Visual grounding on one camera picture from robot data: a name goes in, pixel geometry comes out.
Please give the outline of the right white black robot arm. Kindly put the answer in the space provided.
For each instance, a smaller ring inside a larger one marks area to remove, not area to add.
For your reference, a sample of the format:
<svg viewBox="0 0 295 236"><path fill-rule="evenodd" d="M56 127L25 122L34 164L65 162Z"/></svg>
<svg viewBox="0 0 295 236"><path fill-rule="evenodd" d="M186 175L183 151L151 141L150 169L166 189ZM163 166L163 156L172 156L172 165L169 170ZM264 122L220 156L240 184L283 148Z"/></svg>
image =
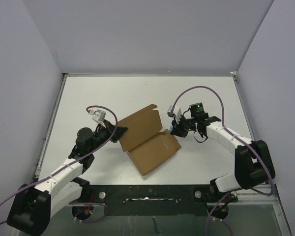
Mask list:
<svg viewBox="0 0 295 236"><path fill-rule="evenodd" d="M171 135L185 138L189 132L198 133L204 140L218 142L235 158L233 172L211 180L208 193L213 200L221 200L227 192L273 181L276 173L265 141L251 140L223 126L220 118L204 111L202 103L189 106L188 111L190 118L179 106L168 108L167 115L173 118Z"/></svg>

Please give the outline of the brown cardboard paper box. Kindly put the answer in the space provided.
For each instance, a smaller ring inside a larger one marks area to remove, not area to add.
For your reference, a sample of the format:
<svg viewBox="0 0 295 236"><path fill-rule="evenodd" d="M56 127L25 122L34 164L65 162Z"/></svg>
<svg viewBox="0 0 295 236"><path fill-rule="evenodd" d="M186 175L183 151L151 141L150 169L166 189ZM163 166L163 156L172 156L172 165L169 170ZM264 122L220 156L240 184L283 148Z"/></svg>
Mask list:
<svg viewBox="0 0 295 236"><path fill-rule="evenodd" d="M147 105L118 121L127 128L119 143L142 179L180 154L182 145L164 128L158 106Z"/></svg>

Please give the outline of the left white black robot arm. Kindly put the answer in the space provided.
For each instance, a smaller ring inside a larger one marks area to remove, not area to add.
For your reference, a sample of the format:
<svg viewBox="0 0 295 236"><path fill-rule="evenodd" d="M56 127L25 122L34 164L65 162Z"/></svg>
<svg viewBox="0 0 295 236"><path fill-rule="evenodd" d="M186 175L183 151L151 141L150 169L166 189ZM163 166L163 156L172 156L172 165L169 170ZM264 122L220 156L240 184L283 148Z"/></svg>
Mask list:
<svg viewBox="0 0 295 236"><path fill-rule="evenodd" d="M107 120L98 131L81 128L75 146L61 166L44 179L19 188L7 224L30 236L40 236L59 210L73 200L85 202L90 196L89 182L80 175L92 165L95 151L108 141L118 142L127 131L127 127Z"/></svg>

